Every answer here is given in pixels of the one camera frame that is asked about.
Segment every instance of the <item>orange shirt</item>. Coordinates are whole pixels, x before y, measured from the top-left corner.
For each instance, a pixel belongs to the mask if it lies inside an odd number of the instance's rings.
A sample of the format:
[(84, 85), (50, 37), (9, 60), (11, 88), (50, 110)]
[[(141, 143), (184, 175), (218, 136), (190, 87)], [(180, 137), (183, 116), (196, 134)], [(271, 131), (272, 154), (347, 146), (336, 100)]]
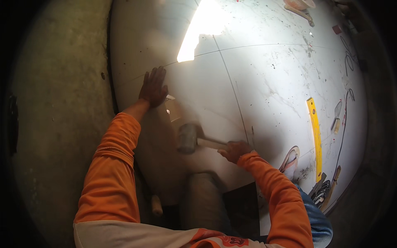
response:
[[(132, 116), (115, 116), (85, 177), (75, 225), (103, 220), (140, 223), (133, 168), (133, 150), (140, 131), (140, 124)], [(269, 203), (272, 226), (268, 243), (288, 248), (313, 247), (309, 219), (296, 186), (256, 152), (241, 156), (237, 165), (252, 173)], [(200, 241), (193, 237), (196, 246)]]

